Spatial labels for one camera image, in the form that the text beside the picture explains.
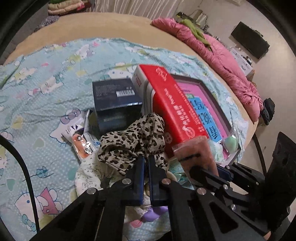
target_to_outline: red box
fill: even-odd
[[[173,156],[172,146],[197,136],[206,136],[195,110],[165,68],[140,64],[132,82],[143,98],[142,114],[155,112],[165,122],[165,151]]]

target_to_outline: black box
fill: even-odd
[[[93,93],[101,135],[125,130],[141,116],[142,99],[131,79],[95,81]]]

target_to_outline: blue bedsheet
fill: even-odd
[[[243,146],[248,123],[226,88],[195,57],[124,39],[100,38],[48,46],[21,56],[0,66],[0,133],[26,162],[41,227],[77,197],[74,178],[79,163],[61,132],[94,108],[92,81],[132,77],[138,64],[158,64],[173,74],[201,79],[239,129]],[[36,233],[24,175],[3,147],[0,216],[16,241],[29,240]],[[155,240],[169,229],[163,219],[165,216],[141,228],[126,226],[124,238]]]

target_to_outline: pink quilt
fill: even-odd
[[[158,18],[152,25],[175,36],[197,52],[229,85],[243,104],[250,119],[256,122],[263,109],[263,102],[256,87],[247,80],[232,54],[215,38],[204,34],[212,52],[196,39],[191,30],[172,18]]]

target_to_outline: barcode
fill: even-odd
[[[122,96],[131,96],[135,95],[134,90],[123,90],[123,91],[116,91],[117,97],[122,97]]]

